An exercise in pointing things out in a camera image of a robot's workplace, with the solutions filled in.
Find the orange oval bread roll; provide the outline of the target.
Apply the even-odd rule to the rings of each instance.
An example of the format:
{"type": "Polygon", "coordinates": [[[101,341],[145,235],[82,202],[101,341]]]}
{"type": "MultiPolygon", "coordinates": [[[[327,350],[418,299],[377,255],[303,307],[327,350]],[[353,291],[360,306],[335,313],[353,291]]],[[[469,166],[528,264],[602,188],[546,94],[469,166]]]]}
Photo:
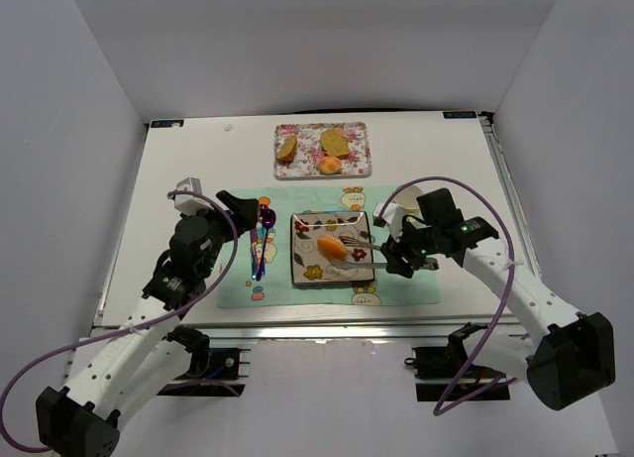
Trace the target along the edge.
{"type": "Polygon", "coordinates": [[[348,254],[347,246],[339,238],[329,235],[317,239],[317,248],[329,261],[344,261],[348,254]]]}

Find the metal serving tongs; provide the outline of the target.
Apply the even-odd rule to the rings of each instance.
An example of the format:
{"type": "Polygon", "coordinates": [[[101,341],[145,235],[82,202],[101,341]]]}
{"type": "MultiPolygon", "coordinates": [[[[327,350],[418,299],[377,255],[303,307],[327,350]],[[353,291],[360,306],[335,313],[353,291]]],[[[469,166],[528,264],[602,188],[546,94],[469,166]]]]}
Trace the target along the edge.
{"type": "MultiPolygon", "coordinates": [[[[380,251],[380,246],[376,244],[372,244],[367,241],[361,241],[358,239],[354,239],[348,236],[340,236],[340,241],[349,248],[360,248],[360,249],[369,249],[373,251],[380,251]]],[[[385,270],[387,268],[387,263],[357,263],[355,261],[348,262],[343,259],[331,259],[330,264],[334,267],[343,270],[355,270],[355,269],[380,269],[385,270]]],[[[438,271],[440,269],[440,265],[438,261],[434,258],[427,258],[424,260],[423,265],[420,267],[420,270],[425,271],[438,271]]]]}

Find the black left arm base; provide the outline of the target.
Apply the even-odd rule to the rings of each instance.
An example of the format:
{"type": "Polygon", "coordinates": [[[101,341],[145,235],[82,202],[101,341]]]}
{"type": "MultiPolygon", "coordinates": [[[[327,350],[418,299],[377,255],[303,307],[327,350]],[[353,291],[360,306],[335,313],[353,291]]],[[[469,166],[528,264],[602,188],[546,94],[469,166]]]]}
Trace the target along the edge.
{"type": "Polygon", "coordinates": [[[245,369],[251,363],[248,349],[212,346],[208,335],[187,326],[177,326],[164,340],[178,343],[189,355],[188,369],[176,378],[178,381],[219,379],[233,382],[248,375],[245,369]]]}

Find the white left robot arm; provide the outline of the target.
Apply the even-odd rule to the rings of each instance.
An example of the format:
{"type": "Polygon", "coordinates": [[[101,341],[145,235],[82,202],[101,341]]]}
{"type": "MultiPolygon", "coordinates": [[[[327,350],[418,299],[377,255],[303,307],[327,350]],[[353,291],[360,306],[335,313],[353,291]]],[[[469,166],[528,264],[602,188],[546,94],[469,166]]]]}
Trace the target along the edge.
{"type": "Polygon", "coordinates": [[[86,367],[36,400],[39,436],[60,456],[109,456],[127,421],[174,379],[210,373],[209,338],[181,321],[211,290],[222,247],[256,228],[260,206],[226,190],[178,190],[180,219],[134,311],[86,367]]]}

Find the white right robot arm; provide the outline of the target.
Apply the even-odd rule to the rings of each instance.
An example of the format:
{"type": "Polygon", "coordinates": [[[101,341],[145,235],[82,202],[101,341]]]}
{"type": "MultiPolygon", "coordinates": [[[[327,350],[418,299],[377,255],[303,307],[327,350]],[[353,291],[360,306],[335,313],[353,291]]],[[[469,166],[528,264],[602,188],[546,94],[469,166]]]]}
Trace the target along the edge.
{"type": "Polygon", "coordinates": [[[381,202],[372,216],[389,235],[380,251],[388,273],[412,278],[435,270],[437,257],[454,260],[484,284],[524,327],[524,339],[496,332],[494,321],[468,323],[448,337],[443,365],[462,377],[471,367],[496,376],[486,390],[526,382],[541,403],[561,410],[612,385],[614,336],[601,313],[585,314],[547,288],[513,258],[513,247],[481,217],[467,219],[446,188],[416,199],[419,212],[381,202]]]}

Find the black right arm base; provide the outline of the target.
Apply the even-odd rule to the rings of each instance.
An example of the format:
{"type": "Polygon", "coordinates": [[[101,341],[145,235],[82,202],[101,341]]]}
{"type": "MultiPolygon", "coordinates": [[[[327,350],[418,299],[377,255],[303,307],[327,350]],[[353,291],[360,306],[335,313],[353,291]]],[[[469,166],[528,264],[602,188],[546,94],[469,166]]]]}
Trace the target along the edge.
{"type": "MultiPolygon", "coordinates": [[[[404,359],[404,365],[414,372],[420,381],[448,383],[462,366],[445,347],[418,347],[404,359]]],[[[499,373],[487,367],[471,365],[461,377],[465,383],[479,384],[490,381],[499,373]]]]}

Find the brown bread slice left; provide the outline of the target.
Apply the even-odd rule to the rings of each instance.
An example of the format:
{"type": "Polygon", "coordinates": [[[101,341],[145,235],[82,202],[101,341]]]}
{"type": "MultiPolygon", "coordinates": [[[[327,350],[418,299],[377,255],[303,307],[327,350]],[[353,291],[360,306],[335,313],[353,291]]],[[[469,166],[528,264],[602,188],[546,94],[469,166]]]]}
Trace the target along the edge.
{"type": "Polygon", "coordinates": [[[297,149],[297,136],[288,136],[281,144],[276,153],[276,159],[283,164],[291,163],[296,154],[297,149]]]}

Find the round scored bread bun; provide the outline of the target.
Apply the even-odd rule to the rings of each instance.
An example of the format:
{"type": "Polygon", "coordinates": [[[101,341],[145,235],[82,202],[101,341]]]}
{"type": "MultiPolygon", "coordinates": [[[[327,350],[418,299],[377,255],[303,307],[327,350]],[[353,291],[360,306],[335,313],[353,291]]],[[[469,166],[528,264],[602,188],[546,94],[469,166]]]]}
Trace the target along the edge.
{"type": "Polygon", "coordinates": [[[342,161],[334,156],[323,157],[318,163],[318,170],[323,175],[338,174],[342,170],[342,161]]]}

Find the large brown bread slice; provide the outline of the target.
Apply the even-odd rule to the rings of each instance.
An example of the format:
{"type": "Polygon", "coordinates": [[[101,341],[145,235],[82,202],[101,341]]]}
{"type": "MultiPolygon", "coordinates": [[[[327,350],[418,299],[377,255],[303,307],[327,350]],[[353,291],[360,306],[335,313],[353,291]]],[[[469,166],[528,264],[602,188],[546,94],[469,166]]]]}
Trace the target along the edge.
{"type": "Polygon", "coordinates": [[[327,129],[321,134],[320,144],[326,155],[346,159],[350,155],[348,139],[337,129],[327,129]]]}

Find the iridescent purple knife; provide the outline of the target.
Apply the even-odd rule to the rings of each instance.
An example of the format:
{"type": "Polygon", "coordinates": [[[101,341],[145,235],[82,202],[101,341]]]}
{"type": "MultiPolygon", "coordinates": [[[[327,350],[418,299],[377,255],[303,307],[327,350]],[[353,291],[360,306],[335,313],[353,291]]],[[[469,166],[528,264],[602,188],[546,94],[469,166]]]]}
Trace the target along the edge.
{"type": "Polygon", "coordinates": [[[250,238],[250,254],[251,254],[251,266],[252,266],[252,279],[255,280],[259,268],[259,256],[257,253],[257,245],[258,245],[258,226],[252,229],[249,233],[250,238]]]}

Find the iridescent purple spoon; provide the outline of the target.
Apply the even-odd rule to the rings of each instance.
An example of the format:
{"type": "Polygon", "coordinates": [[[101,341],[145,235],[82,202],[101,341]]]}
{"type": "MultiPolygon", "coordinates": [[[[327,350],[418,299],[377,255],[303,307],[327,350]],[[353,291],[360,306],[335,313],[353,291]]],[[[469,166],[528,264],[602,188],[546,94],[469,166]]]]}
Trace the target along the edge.
{"type": "Polygon", "coordinates": [[[261,253],[261,260],[260,260],[260,265],[257,271],[257,275],[256,275],[256,280],[259,281],[262,278],[263,275],[263,271],[264,271],[264,264],[265,264],[265,250],[266,250],[266,244],[267,244],[267,239],[268,239],[268,235],[269,235],[269,231],[270,229],[274,226],[276,221],[276,213],[274,210],[270,209],[269,207],[265,208],[262,212],[262,226],[264,229],[264,238],[263,238],[263,242],[262,242],[262,253],[261,253]]]}

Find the pale yellow mug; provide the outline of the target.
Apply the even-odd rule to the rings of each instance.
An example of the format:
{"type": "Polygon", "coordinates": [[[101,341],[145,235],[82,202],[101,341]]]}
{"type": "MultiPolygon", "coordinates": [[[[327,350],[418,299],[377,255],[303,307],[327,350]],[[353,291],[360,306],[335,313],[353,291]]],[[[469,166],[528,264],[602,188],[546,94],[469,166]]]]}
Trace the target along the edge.
{"type": "Polygon", "coordinates": [[[393,202],[402,208],[406,214],[421,217],[417,198],[423,195],[423,191],[416,185],[410,185],[402,189],[393,198],[393,202]]]}

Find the floral rectangular tray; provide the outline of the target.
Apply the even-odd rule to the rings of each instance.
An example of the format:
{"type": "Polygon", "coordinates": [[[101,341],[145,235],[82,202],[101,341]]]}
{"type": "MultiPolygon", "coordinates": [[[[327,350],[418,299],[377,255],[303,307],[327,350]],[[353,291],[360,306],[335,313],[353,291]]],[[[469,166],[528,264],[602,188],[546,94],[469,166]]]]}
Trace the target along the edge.
{"type": "Polygon", "coordinates": [[[273,175],[277,179],[322,179],[336,176],[368,177],[372,172],[368,129],[364,122],[280,124],[273,136],[273,175]],[[327,129],[337,129],[347,139],[350,155],[341,159],[342,170],[338,174],[323,175],[318,163],[327,155],[320,144],[321,134],[327,129]],[[297,136],[295,158],[283,164],[276,159],[282,142],[290,135],[297,136]]]}

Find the square floral plate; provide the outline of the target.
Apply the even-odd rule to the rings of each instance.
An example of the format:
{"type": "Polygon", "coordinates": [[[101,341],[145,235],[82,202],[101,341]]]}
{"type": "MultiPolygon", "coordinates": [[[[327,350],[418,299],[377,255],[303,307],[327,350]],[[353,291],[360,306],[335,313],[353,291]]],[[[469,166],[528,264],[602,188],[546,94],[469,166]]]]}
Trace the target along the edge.
{"type": "Polygon", "coordinates": [[[318,240],[332,237],[340,240],[370,239],[370,223],[364,211],[295,213],[290,221],[290,265],[294,286],[347,285],[372,282],[373,269],[340,269],[319,250],[318,240]]]}

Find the blue label sticker right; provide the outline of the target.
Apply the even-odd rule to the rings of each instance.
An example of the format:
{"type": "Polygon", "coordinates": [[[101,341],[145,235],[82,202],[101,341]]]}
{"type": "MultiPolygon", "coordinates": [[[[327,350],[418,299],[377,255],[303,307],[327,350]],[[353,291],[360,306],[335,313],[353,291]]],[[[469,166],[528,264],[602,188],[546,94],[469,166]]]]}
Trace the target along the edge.
{"type": "Polygon", "coordinates": [[[443,111],[444,119],[476,119],[477,114],[473,110],[457,110],[457,111],[443,111]]]}

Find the blue label sticker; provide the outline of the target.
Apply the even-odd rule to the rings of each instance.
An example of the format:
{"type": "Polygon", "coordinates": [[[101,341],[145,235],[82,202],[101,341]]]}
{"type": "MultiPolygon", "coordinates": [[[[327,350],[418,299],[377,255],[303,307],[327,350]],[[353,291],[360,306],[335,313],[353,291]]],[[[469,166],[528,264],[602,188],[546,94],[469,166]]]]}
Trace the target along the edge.
{"type": "Polygon", "coordinates": [[[476,119],[477,114],[473,110],[457,110],[457,111],[443,111],[444,119],[476,119]]]}
{"type": "Polygon", "coordinates": [[[152,129],[160,129],[160,128],[181,128],[184,125],[183,119],[162,119],[162,120],[153,120],[150,123],[150,127],[152,129]]]}

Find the blue label sticker left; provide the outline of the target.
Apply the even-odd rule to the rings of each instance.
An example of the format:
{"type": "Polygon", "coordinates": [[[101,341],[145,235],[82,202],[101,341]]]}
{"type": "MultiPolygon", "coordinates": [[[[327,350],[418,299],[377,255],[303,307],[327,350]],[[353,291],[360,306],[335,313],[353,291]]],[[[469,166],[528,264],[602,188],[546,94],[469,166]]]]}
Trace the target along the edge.
{"type": "Polygon", "coordinates": [[[153,120],[150,123],[150,127],[152,129],[160,129],[160,128],[181,128],[184,125],[183,119],[162,119],[162,120],[153,120]]]}

